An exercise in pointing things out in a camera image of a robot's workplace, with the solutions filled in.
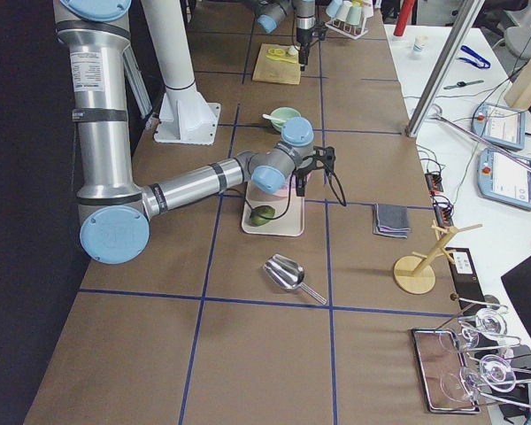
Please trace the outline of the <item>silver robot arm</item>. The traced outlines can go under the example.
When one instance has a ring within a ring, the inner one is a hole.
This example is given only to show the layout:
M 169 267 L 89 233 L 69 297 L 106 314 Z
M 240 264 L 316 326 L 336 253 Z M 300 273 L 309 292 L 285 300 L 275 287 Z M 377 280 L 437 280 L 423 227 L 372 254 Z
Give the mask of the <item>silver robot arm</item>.
M 295 173 L 308 173 L 314 152 L 311 123 L 289 120 L 268 152 L 232 158 L 141 187 L 132 173 L 125 83 L 131 34 L 127 1 L 56 1 L 56 32 L 69 51 L 84 183 L 77 194 L 84 251 L 105 264 L 138 256 L 150 220 L 173 209 L 252 182 L 273 194 Z M 196 87 L 181 5 L 145 1 L 143 12 L 165 94 L 156 138 L 161 143 L 210 144 L 218 104 Z
M 309 0 L 247 0 L 242 1 L 242 4 L 254 13 L 257 22 L 268 34 L 272 33 L 293 12 L 296 41 L 299 45 L 298 63 L 300 70 L 304 71 L 308 65 L 313 32 L 316 27 L 315 2 Z

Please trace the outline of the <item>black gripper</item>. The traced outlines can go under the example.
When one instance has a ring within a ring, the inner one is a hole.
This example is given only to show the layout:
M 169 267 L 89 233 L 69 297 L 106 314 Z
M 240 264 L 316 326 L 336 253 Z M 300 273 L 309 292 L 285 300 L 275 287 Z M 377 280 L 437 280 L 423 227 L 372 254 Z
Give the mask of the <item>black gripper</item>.
M 307 184 L 308 175 L 312 171 L 313 171 L 313 156 L 308 155 L 304 158 L 301 165 L 294 172 L 294 175 L 296 177 L 296 195 L 298 197 L 305 196 L 305 188 Z
M 312 33 L 314 29 L 314 17 L 311 16 L 297 16 L 296 17 L 296 41 L 300 47 L 299 49 L 299 65 L 300 71 L 308 66 L 309 49 L 308 46 L 312 40 Z

